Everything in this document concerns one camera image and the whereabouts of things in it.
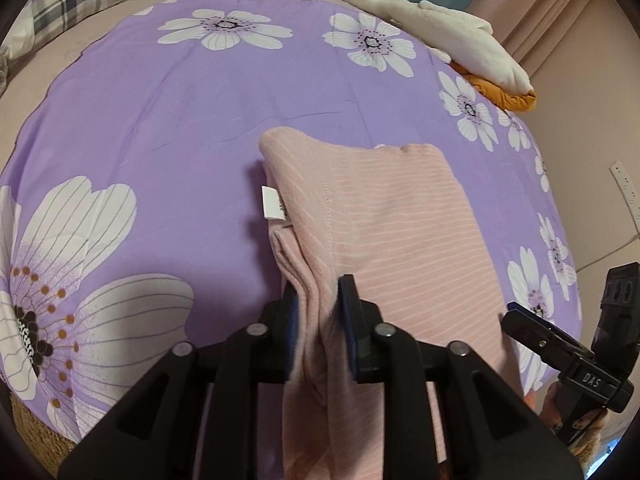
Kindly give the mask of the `person right hand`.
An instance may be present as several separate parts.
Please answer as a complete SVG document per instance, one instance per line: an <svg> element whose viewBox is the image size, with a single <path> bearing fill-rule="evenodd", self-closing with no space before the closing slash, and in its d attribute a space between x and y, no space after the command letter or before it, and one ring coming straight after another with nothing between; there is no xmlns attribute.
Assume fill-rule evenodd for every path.
<svg viewBox="0 0 640 480"><path fill-rule="evenodd" d="M599 437L610 412L562 382L554 382L544 397L540 418L566 445L576 446Z"/></svg>

